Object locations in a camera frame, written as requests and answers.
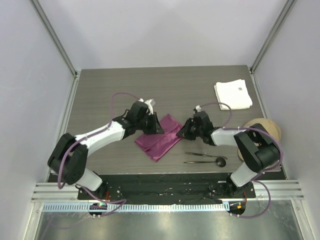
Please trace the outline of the magenta cloth napkin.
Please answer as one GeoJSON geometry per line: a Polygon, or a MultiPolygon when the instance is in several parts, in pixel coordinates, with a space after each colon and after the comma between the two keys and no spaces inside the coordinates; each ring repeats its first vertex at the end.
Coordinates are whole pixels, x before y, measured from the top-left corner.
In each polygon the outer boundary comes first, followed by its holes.
{"type": "Polygon", "coordinates": [[[164,134],[142,134],[134,142],[154,162],[158,162],[182,138],[177,133],[183,125],[172,115],[167,114],[160,120],[164,134]]]}

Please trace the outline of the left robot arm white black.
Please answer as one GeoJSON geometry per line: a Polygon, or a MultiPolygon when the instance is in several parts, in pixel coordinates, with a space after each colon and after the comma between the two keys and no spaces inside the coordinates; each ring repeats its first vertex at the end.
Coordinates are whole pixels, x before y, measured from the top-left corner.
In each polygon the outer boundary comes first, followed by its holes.
{"type": "Polygon", "coordinates": [[[77,185],[83,192],[88,191],[93,198],[102,199],[108,184],[96,172],[87,168],[87,159],[99,149],[124,140],[136,131],[146,135],[164,133],[156,112],[146,113],[140,118],[128,112],[91,132],[77,136],[63,134],[47,162],[57,174],[58,189],[61,190],[65,185],[77,185]]]}

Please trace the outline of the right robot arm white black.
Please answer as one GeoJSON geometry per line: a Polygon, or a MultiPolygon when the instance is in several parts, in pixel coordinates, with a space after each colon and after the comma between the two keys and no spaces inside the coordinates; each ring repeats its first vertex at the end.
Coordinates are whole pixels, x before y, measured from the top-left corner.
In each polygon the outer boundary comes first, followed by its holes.
{"type": "Polygon", "coordinates": [[[222,193],[236,198],[266,168],[279,162],[282,152],[278,125],[268,118],[255,118],[243,127],[215,127],[205,111],[195,112],[177,132],[177,137],[194,141],[201,138],[210,146],[237,147],[243,163],[226,179],[222,193]]]}

